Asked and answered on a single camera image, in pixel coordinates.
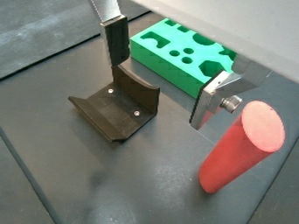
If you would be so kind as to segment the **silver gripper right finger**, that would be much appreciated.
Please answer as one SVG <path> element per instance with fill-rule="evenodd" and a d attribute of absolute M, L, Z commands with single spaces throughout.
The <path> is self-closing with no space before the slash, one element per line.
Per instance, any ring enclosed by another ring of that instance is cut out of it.
<path fill-rule="evenodd" d="M 242 103 L 238 94 L 258 88 L 270 73 L 267 67 L 238 55 L 233 63 L 233 73 L 221 71 L 201 88 L 191 112 L 191 126 L 198 130 L 221 109 L 234 113 Z"/>

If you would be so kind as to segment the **gripper silver and black left finger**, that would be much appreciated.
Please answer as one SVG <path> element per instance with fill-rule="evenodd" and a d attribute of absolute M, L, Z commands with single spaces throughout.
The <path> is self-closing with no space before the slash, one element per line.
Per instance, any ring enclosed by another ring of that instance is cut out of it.
<path fill-rule="evenodd" d="M 118 0 L 88 0 L 88 3 L 99 19 L 110 63 L 115 67 L 130 57 L 127 17 L 121 12 Z"/>

